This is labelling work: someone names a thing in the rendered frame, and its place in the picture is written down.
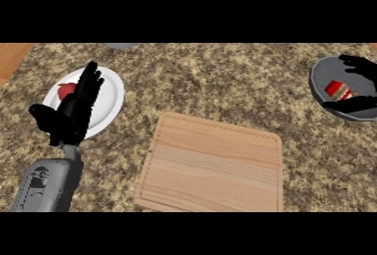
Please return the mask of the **red apple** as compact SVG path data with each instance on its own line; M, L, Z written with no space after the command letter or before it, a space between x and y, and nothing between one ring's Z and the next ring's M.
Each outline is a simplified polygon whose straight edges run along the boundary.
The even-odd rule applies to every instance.
M58 97L59 100L64 100L65 97L74 93L77 88L77 84L76 83L68 83L68 84L61 84L59 85L59 89L58 89Z

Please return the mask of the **wooden cutting board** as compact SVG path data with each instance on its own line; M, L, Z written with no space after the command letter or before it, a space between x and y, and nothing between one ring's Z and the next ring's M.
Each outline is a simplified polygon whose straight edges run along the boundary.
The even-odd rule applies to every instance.
M280 212L280 136L178 113L163 113L135 201L160 211Z

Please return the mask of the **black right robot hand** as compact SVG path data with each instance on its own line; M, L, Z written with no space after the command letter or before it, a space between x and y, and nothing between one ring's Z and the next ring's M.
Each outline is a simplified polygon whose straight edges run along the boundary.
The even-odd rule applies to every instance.
M340 55L339 59L349 66L346 73L358 74L374 83L377 92L377 64L364 57ZM377 108L377 97L358 96L339 102L326 102L323 106L340 113L349 114Z

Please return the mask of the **white round plate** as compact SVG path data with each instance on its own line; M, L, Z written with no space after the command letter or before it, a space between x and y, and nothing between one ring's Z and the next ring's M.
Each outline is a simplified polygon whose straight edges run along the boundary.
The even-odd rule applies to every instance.
M88 129L86 138L95 136L114 121L125 103L126 86L119 74L108 68L99 67L98 70L102 72L102 78L105 79L101 86L98 99L93 105L91 124ZM59 82L54 85L46 97L43 104L51 108L57 109L61 100L58 96L58 89L61 84L77 83L85 69L74 71L67 75Z

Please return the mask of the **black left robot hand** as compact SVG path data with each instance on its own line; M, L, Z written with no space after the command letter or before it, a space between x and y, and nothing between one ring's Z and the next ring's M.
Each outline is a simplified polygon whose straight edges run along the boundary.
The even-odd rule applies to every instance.
M51 146L79 145L85 140L93 105L105 79L101 77L98 63L91 62L80 76L77 88L65 96L57 109L36 104L30 114L39 129L51 135Z

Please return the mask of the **grey round object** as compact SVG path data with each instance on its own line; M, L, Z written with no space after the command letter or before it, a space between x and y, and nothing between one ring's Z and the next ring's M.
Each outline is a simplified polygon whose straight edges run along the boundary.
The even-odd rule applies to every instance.
M111 49L127 49L136 46L139 43L105 43Z

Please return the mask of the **red cupcake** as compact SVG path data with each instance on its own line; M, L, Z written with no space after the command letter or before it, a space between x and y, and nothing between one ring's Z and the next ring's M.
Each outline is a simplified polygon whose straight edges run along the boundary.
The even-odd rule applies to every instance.
M326 94L334 101L343 101L360 96L349 86L339 81L332 81L324 89Z

